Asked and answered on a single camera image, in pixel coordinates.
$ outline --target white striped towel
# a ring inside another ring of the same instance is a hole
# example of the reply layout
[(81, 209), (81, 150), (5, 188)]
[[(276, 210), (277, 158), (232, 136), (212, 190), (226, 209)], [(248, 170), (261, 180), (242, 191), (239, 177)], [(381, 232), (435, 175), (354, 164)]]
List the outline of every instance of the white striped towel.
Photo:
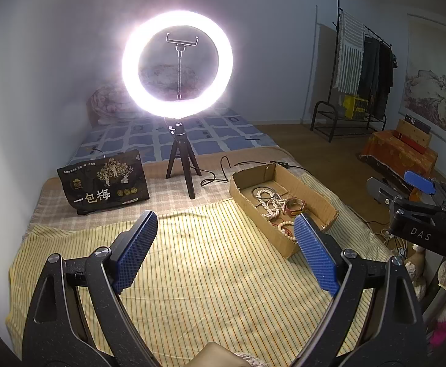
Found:
[(351, 14), (342, 11), (339, 21), (339, 60), (335, 88), (356, 95), (364, 53), (364, 25)]

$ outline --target small table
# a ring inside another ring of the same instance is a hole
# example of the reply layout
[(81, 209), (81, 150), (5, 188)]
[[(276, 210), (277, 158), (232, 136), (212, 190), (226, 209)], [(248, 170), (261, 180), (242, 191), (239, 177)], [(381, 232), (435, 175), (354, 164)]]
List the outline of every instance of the small table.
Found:
[(393, 135), (393, 131), (374, 132), (369, 137), (359, 157), (376, 159), (394, 174), (403, 179), (405, 171), (413, 171), (425, 178), (433, 175), (437, 161), (437, 152), (427, 148), (424, 154), (402, 142)]

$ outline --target clothes rack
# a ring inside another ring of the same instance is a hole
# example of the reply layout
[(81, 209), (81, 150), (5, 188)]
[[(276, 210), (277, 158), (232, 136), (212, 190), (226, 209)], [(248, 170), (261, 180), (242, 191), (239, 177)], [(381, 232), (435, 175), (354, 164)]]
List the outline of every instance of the clothes rack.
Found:
[[(310, 131), (317, 130), (328, 137), (328, 141), (332, 142), (332, 139), (334, 136), (351, 136), (351, 135), (368, 135), (369, 133), (374, 132), (375, 130), (373, 128), (370, 128), (371, 123), (382, 123), (383, 128), (382, 131), (385, 129), (386, 126), (386, 115), (383, 115), (383, 119), (380, 120), (376, 117), (374, 117), (370, 113), (366, 113), (366, 117), (364, 119), (358, 120), (358, 119), (350, 119), (347, 117), (339, 117), (339, 113), (337, 112), (337, 108), (330, 103), (330, 97), (332, 96), (332, 89), (334, 86), (334, 76), (336, 72), (336, 65), (337, 65), (337, 53), (339, 51), (339, 27), (340, 27), (340, 15), (341, 12), (344, 10), (340, 7), (340, 0), (337, 0), (337, 23), (335, 25), (337, 36), (336, 36), (336, 42), (335, 42), (335, 54), (334, 54), (334, 66), (332, 69), (332, 78), (330, 80), (330, 89), (328, 92), (327, 101), (318, 101), (317, 104), (314, 107), (313, 110), (313, 118), (312, 123), (310, 125)], [(391, 49), (391, 44), (386, 43), (377, 33), (372, 31), (368, 26), (364, 25), (364, 28), (368, 29), (370, 33), (372, 33), (375, 37), (378, 38), (378, 40), (382, 43), (384, 43), (386, 46), (388, 46)], [(331, 110), (319, 110), (320, 106), (325, 105), (330, 107)], [(315, 121), (317, 119), (317, 115), (320, 114), (324, 117), (326, 117), (328, 120), (332, 121), (331, 126), (316, 126)], [(345, 123), (365, 123), (366, 127), (363, 126), (349, 126), (347, 124), (337, 126), (338, 122), (345, 122)]]

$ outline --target metal screw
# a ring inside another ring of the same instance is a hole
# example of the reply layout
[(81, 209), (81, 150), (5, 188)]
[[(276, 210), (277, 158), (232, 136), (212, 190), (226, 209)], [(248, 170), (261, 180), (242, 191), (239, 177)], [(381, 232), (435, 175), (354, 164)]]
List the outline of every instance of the metal screw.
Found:
[(55, 262), (58, 262), (60, 260), (60, 254), (51, 254), (48, 257), (48, 262), (50, 264), (54, 264)]
[(399, 257), (397, 257), (397, 256), (394, 256), (391, 259), (391, 262), (393, 262), (393, 264), (395, 264), (396, 266), (402, 266), (403, 265), (403, 261)]
[(344, 256), (348, 259), (354, 259), (357, 258), (357, 252), (351, 249), (345, 249)]
[(104, 256), (109, 252), (109, 250), (106, 247), (99, 247), (97, 250), (94, 251), (95, 256)]

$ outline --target glowing white ring light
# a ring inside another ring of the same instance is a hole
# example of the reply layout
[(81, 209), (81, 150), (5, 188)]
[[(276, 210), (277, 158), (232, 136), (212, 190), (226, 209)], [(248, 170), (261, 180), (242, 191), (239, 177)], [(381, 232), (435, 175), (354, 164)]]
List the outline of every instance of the glowing white ring light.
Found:
[[(143, 49), (159, 31), (171, 26), (192, 26), (206, 33), (216, 46), (218, 69), (212, 84), (194, 99), (161, 101), (151, 95), (141, 84), (138, 67)], [(231, 76), (233, 55), (230, 41), (221, 28), (211, 19), (190, 11), (171, 11), (158, 15), (129, 36), (123, 53), (122, 74), (129, 95), (144, 110), (157, 116), (182, 118), (210, 107), (223, 94)]]

